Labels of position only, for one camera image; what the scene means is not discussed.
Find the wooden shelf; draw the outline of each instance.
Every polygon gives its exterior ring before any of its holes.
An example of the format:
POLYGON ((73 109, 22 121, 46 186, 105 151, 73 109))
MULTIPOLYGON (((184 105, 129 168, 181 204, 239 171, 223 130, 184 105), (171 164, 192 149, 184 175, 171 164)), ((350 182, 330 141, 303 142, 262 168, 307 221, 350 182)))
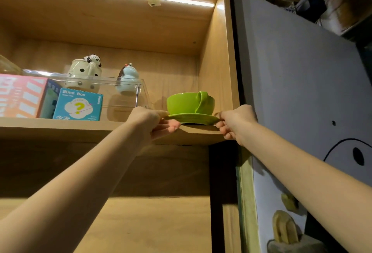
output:
POLYGON ((0 0, 0 9, 0 20, 24 38, 190 55, 200 53, 213 13, 146 0, 0 0))
MULTIPOLYGON (((0 117, 0 138, 99 143, 123 122, 0 117)), ((155 144, 211 145, 224 141, 215 126, 182 125, 155 144)))

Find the clear acrylic box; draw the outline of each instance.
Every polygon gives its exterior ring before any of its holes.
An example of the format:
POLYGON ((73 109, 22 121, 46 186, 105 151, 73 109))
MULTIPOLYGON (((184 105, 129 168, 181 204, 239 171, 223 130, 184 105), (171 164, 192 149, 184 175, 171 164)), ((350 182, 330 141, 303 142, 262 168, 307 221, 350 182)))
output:
POLYGON ((103 104, 100 121, 124 122, 132 109, 137 106, 153 108, 143 79, 71 75, 28 69, 23 69, 22 75, 47 77, 63 87, 102 94, 103 104))

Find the mug handle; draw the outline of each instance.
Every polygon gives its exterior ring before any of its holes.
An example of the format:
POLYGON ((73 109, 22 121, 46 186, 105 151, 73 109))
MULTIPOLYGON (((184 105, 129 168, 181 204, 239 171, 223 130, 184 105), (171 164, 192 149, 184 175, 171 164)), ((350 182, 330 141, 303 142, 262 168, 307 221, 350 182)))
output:
POLYGON ((208 93, 199 91, 198 95, 196 96, 196 99, 200 102, 198 108, 195 110, 195 113, 200 113, 200 110, 204 108, 204 106, 207 104, 207 98, 208 93))

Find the black oval eye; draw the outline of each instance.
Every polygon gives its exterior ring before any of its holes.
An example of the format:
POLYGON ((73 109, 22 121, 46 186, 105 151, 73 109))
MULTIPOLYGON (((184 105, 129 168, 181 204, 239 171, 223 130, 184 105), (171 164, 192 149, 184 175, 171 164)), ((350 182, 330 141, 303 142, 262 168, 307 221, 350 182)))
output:
POLYGON ((359 148, 353 148, 353 157, 356 163, 358 163, 360 166, 364 166, 364 156, 359 148))

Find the green cup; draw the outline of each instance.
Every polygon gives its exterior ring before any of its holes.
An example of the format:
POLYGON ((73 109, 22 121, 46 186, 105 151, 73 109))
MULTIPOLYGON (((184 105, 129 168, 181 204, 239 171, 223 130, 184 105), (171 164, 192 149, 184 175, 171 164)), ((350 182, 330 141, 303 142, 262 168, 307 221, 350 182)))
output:
POLYGON ((184 92, 167 98, 170 115, 198 113, 211 115, 214 110, 214 98, 207 92, 184 92))

